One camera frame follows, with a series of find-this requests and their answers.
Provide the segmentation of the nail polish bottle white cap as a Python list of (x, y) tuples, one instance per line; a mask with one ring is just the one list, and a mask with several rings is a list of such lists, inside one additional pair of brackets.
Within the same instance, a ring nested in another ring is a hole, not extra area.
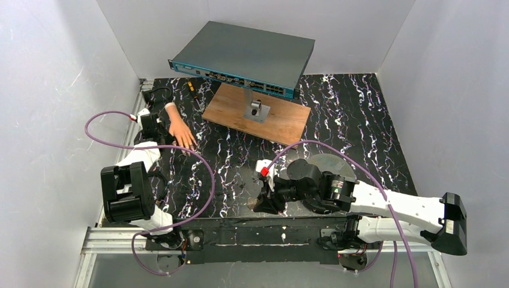
[(258, 204), (258, 199), (250, 197), (250, 198), (248, 198), (246, 206), (248, 207), (249, 210), (253, 210), (257, 204)]

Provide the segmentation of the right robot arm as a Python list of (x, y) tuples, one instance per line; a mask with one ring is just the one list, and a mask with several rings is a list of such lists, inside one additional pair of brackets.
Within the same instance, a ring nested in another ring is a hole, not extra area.
[(420, 197), (381, 191), (359, 181), (345, 160), (331, 154), (297, 159), (283, 176), (269, 160), (257, 161), (255, 171), (262, 188), (251, 205), (254, 212), (277, 215), (287, 203), (302, 202), (316, 214), (347, 214), (341, 228), (318, 239), (325, 248), (345, 250), (406, 238), (449, 255), (468, 252), (467, 213), (458, 194)]

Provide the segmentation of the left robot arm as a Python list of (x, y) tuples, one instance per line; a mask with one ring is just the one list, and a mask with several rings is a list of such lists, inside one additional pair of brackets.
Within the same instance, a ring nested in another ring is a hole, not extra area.
[(141, 126), (138, 140), (128, 155), (113, 166), (101, 170), (104, 213), (111, 223), (138, 226), (151, 235), (173, 231), (173, 218), (156, 204), (149, 171), (161, 157), (161, 149), (168, 139), (156, 113), (136, 116)]

